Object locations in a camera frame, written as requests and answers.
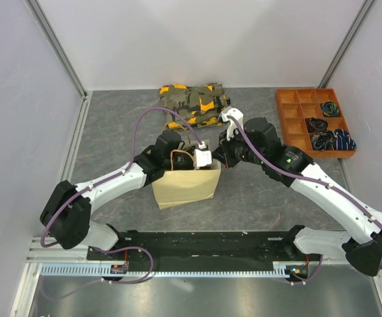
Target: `paper bag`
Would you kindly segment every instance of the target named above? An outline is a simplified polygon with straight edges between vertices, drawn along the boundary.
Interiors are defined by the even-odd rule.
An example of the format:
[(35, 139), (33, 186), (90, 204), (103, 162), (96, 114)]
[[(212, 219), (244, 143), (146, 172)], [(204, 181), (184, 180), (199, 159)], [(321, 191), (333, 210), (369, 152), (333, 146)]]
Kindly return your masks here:
[(167, 170), (152, 183), (160, 209), (213, 198), (219, 182), (221, 163), (213, 160), (210, 170)]

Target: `white wall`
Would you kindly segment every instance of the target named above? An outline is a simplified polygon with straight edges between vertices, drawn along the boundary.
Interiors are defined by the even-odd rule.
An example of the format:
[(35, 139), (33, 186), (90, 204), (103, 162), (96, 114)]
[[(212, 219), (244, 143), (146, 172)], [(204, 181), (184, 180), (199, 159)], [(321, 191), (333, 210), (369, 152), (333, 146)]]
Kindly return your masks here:
[(89, 90), (316, 86), (362, 0), (40, 0)]
[(0, 1), (0, 316), (9, 315), (80, 104), (24, 0)]
[(350, 185), (363, 201), (382, 211), (382, 1), (378, 1), (344, 57), (335, 88), (356, 154), (345, 160)]

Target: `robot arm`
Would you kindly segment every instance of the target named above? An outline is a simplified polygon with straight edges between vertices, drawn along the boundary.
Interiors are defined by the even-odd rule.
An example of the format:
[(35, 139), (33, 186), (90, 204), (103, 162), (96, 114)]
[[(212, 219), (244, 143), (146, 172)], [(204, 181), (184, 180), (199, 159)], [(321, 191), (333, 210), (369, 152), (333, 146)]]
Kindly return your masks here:
[[(223, 122), (233, 116), (242, 124), (242, 113), (227, 108), (221, 113)], [(359, 271), (375, 276), (382, 268), (382, 231), (367, 218), (353, 203), (334, 190), (332, 186), (354, 198), (382, 224), (382, 213), (370, 208), (355, 198), (344, 188), (332, 180), (313, 159), (296, 147), (282, 145), (274, 126), (266, 118), (254, 118), (247, 121), (243, 129), (251, 143), (276, 167), (283, 171), (305, 177), (322, 180), (329, 187), (284, 176), (277, 173), (251, 151), (245, 140), (229, 128), (220, 134), (219, 147), (213, 157), (220, 160), (227, 168), (238, 162), (251, 162), (260, 165), (273, 180), (282, 182), (287, 187), (303, 194), (336, 219), (346, 231), (313, 230), (304, 226), (294, 226), (287, 240), (304, 254), (324, 254), (332, 258), (346, 259)]]
[[(367, 218), (355, 205), (334, 190), (335, 186), (361, 203), (382, 224), (382, 213), (356, 199), (344, 188), (334, 182), (313, 159), (296, 147), (282, 145), (275, 127), (266, 118), (253, 118), (242, 126), (243, 114), (228, 107), (221, 113), (223, 122), (229, 116), (237, 119), (219, 136), (219, 147), (212, 153), (214, 159), (232, 168), (239, 162), (250, 162), (262, 167), (273, 180), (303, 194), (322, 207), (336, 219), (346, 231), (313, 230), (304, 226), (294, 226), (284, 238), (290, 248), (296, 248), (304, 254), (324, 254), (332, 258), (346, 259), (360, 272), (375, 276), (382, 268), (382, 231), (371, 219)], [(237, 131), (237, 124), (243, 127), (245, 135), (257, 150), (275, 167), (329, 184), (324, 187), (306, 180), (285, 176), (270, 168), (255, 155)], [(91, 221), (91, 214), (101, 205), (128, 191), (142, 188), (163, 177), (165, 170), (171, 166), (170, 155), (178, 149), (181, 139), (174, 131), (166, 131), (159, 136), (155, 145), (148, 147), (134, 158), (128, 170), (127, 165), (104, 175), (96, 180), (76, 184), (68, 181), (59, 183), (50, 197), (40, 220), (47, 226), (60, 206), (70, 197), (85, 190), (72, 201), (56, 219), (50, 233), (65, 249), (82, 243), (103, 250), (111, 249), (121, 238), (116, 229), (110, 225), (101, 225)], [(190, 149), (194, 154), (196, 165), (187, 155), (174, 159), (175, 169), (193, 169), (210, 164), (210, 152), (207, 149)]]
[(154, 145), (134, 158), (129, 168), (130, 164), (127, 163), (95, 180), (75, 185), (67, 180), (60, 182), (40, 216), (41, 223), (47, 226), (62, 204), (81, 192), (82, 194), (60, 213), (49, 232), (64, 249), (73, 248), (80, 243), (102, 250), (111, 249), (121, 237), (112, 226), (91, 220), (91, 215), (99, 207), (124, 193), (158, 180), (171, 164), (175, 170), (187, 170), (211, 164), (210, 152), (200, 146), (199, 149), (195, 146), (183, 149), (194, 154), (194, 162), (188, 155), (181, 153), (175, 153), (171, 162), (171, 152), (178, 149), (181, 142), (177, 132), (165, 131), (157, 138)]

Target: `folded cloth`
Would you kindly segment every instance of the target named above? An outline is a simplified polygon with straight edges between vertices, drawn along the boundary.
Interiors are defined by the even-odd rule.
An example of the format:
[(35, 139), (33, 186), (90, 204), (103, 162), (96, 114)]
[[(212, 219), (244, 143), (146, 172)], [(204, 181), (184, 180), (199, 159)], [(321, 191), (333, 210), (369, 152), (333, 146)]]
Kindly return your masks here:
[(326, 101), (324, 104), (321, 104), (322, 112), (325, 117), (338, 117), (339, 116), (339, 107), (336, 102)]
[[(167, 85), (160, 88), (162, 107), (180, 114), (192, 127), (221, 125), (219, 114), (231, 101), (226, 98), (222, 84), (210, 83), (200, 87)], [(172, 114), (167, 114), (166, 122), (171, 129), (184, 125)]]
[(332, 131), (314, 134), (314, 136), (311, 137), (311, 144), (313, 146), (313, 150), (327, 150), (333, 144), (334, 138), (335, 135)]
[(356, 142), (350, 137), (348, 131), (344, 129), (336, 129), (334, 134), (335, 140), (332, 145), (335, 150), (347, 151), (355, 150), (357, 148)]
[(305, 123), (309, 133), (325, 132), (328, 129), (328, 122), (320, 118), (307, 118)]

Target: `camouflage fabric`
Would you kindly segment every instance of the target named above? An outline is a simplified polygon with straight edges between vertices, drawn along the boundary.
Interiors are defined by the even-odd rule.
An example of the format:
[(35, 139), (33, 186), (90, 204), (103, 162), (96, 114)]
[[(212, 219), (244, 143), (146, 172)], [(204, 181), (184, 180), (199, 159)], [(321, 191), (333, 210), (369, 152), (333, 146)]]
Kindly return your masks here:
[[(210, 83), (201, 87), (167, 85), (160, 88), (162, 107), (171, 109), (184, 117), (192, 127), (221, 125), (220, 112), (228, 106), (221, 84)], [(183, 123), (174, 115), (167, 114), (168, 127), (179, 128)]]

